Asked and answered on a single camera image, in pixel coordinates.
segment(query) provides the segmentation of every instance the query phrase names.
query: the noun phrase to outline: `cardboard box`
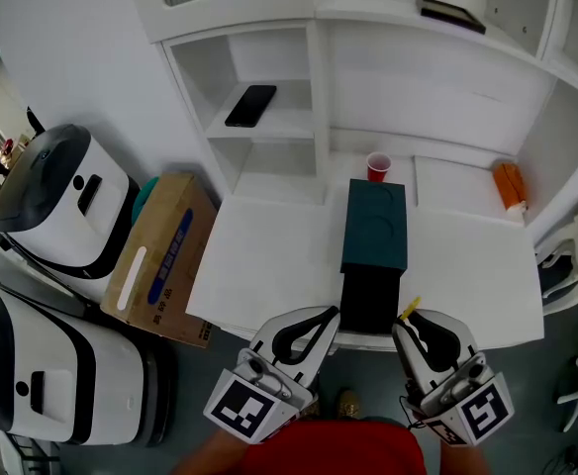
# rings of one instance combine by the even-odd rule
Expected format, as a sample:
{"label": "cardboard box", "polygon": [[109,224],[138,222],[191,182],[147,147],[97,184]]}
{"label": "cardboard box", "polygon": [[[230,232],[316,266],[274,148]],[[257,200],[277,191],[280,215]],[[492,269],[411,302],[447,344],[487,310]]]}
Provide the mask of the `cardboard box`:
{"label": "cardboard box", "polygon": [[207,346],[211,325],[186,314],[217,216],[192,174],[165,174],[150,193],[115,266],[103,312],[131,326]]}

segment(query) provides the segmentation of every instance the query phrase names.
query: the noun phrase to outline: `orange object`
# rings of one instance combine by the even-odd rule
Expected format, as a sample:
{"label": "orange object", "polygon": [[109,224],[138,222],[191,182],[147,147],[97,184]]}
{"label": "orange object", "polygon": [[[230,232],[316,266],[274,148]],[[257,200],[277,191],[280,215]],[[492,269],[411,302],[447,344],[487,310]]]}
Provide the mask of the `orange object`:
{"label": "orange object", "polygon": [[498,164],[494,168],[494,181],[505,209],[527,209],[527,188],[517,165],[510,162]]}

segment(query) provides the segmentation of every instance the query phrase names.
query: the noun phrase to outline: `yellow object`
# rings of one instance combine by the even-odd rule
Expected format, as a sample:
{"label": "yellow object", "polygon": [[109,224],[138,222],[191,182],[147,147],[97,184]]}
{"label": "yellow object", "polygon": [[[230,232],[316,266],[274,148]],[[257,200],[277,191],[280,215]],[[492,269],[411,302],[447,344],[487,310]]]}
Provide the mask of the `yellow object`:
{"label": "yellow object", "polygon": [[410,303],[410,305],[408,305],[406,311],[399,316],[399,319],[401,319],[402,321],[406,320],[410,316],[410,314],[417,309],[417,307],[420,304],[421,304],[421,296],[417,296],[415,300],[412,303]]}

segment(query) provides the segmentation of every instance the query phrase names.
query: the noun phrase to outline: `black smartphone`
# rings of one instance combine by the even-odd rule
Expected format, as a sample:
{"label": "black smartphone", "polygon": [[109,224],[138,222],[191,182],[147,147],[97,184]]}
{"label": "black smartphone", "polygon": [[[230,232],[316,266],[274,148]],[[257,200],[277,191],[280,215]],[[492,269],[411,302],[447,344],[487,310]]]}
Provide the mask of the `black smartphone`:
{"label": "black smartphone", "polygon": [[249,86],[241,99],[226,118],[226,127],[255,127],[269,101],[276,93],[276,87],[267,84]]}

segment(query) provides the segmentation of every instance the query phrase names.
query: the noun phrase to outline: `red cup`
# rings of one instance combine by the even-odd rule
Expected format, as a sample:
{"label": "red cup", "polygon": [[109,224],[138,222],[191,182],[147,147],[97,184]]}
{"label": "red cup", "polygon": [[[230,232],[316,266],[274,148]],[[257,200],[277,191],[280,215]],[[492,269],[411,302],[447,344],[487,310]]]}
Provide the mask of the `red cup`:
{"label": "red cup", "polygon": [[387,154],[370,153],[366,158],[368,181],[381,183],[386,177],[386,172],[390,169],[391,164],[392,161]]}

